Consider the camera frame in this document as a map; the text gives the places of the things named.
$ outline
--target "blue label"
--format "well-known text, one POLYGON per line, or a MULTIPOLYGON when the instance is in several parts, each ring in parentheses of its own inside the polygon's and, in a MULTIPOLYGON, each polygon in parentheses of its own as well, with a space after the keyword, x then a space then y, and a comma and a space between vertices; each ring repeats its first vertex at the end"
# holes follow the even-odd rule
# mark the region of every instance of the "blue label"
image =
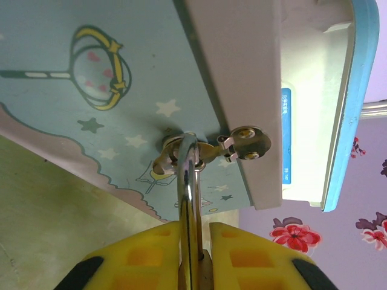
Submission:
POLYGON ((291 90, 281 89, 282 184, 291 184, 291 90))

